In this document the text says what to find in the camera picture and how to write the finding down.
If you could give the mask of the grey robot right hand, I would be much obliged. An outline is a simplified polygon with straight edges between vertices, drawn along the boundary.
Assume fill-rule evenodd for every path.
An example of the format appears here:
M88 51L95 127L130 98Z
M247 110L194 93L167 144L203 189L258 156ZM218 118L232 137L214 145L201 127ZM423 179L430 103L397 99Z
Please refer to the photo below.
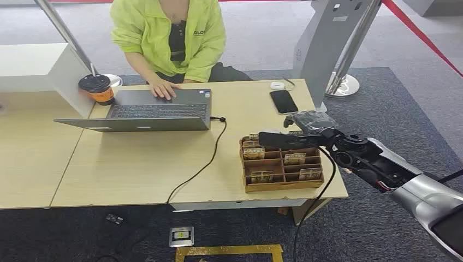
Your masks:
M259 144L282 150L327 146L331 137L336 134L334 130L339 126L328 114L313 110L287 115L283 126L287 128L293 124L300 128L300 133L260 132L258 133Z

